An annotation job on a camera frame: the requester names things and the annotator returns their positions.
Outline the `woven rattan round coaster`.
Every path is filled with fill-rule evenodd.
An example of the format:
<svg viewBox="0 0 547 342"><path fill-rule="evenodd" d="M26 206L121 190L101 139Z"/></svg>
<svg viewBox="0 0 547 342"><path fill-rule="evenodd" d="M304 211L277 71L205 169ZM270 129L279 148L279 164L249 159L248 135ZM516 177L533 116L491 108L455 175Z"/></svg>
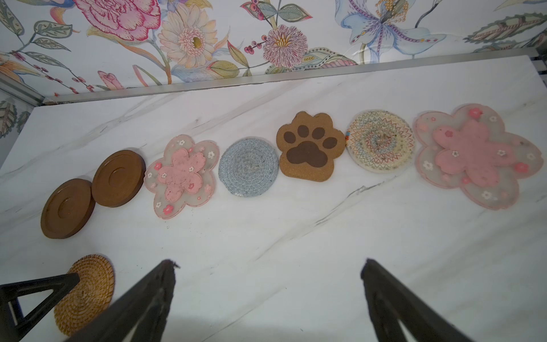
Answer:
<svg viewBox="0 0 547 342"><path fill-rule="evenodd" d="M77 285L55 306L54 319L61 333L72 336L110 305L115 289L111 262L102 255L87 255L68 270L77 274Z"/></svg>

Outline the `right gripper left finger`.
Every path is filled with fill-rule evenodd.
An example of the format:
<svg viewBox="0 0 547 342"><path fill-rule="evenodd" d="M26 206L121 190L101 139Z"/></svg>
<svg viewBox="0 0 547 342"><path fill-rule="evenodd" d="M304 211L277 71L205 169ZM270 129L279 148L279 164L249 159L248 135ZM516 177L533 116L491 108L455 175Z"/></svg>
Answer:
<svg viewBox="0 0 547 342"><path fill-rule="evenodd" d="M161 341L175 289L177 264L166 259L69 341Z"/></svg>

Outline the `brown paw coaster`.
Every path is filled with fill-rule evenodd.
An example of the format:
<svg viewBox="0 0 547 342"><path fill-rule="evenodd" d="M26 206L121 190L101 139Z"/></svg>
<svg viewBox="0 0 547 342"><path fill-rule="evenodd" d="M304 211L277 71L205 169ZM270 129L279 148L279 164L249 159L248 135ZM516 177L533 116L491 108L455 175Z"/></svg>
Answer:
<svg viewBox="0 0 547 342"><path fill-rule="evenodd" d="M324 182L333 175L334 160L343 154L346 139L345 133L334 128L330 115L301 111L290 124L279 128L276 145L284 175Z"/></svg>

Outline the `pink flower coaster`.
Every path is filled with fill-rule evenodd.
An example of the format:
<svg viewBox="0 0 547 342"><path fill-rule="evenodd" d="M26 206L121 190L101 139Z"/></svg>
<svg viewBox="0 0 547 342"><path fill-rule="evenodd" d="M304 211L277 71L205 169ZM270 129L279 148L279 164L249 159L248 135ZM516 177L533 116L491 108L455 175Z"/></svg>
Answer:
<svg viewBox="0 0 547 342"><path fill-rule="evenodd" d="M213 141L195 142L189 135L174 137L144 174L145 187L155 195L155 214L171 219L185 207L207 203L215 192L213 169L219 157L219 147Z"/></svg>
<svg viewBox="0 0 547 342"><path fill-rule="evenodd" d="M487 209L512 207L519 180L544 165L540 149L507 132L498 112L485 105L463 105L453 114L423 113L414 131L422 145L415 161L420 175L439 188L460 189Z"/></svg>

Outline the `patterned round white coaster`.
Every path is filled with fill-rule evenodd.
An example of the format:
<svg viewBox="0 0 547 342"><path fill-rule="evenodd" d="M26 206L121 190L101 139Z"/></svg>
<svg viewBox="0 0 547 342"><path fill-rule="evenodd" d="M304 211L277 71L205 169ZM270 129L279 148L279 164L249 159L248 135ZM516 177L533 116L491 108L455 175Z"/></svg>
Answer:
<svg viewBox="0 0 547 342"><path fill-rule="evenodd" d="M355 116L346 131L346 149L361 168L374 173L394 173L413 160L416 139L400 116L383 110Z"/></svg>

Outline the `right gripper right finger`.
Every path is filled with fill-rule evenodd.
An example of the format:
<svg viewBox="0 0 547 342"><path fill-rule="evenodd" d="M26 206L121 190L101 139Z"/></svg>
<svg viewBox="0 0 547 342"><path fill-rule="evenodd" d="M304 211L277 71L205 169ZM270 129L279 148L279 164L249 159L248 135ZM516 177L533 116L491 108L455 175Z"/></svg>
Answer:
<svg viewBox="0 0 547 342"><path fill-rule="evenodd" d="M416 341L470 340L376 260L366 260L360 278L377 340L406 341L403 328Z"/></svg>

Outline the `grey round coaster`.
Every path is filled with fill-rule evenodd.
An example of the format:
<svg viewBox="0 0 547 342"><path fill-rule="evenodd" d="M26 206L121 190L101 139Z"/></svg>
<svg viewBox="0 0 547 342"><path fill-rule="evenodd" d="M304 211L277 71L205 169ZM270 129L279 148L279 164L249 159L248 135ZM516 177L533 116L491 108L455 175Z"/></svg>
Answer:
<svg viewBox="0 0 547 342"><path fill-rule="evenodd" d="M273 146L261 138L247 137L229 146L219 161L219 179L241 198L264 194L275 182L279 158Z"/></svg>

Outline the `brown wooden round coaster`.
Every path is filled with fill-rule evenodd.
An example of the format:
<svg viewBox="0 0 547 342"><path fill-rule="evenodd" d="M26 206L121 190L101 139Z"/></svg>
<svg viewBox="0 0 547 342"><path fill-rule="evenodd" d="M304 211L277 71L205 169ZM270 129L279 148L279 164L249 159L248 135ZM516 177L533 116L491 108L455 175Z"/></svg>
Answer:
<svg viewBox="0 0 547 342"><path fill-rule="evenodd" d="M41 230L49 239L67 239L88 222L95 208L91 182L64 182L48 198L41 213Z"/></svg>

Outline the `dark brown round coaster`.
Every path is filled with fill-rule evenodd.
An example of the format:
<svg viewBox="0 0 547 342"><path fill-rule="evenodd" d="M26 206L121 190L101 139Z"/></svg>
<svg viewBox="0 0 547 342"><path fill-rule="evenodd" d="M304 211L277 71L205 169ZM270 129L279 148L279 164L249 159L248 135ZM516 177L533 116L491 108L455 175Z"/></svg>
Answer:
<svg viewBox="0 0 547 342"><path fill-rule="evenodd" d="M92 181L93 199L104 207L120 207L140 191L145 173L144 159L131 150L107 157Z"/></svg>

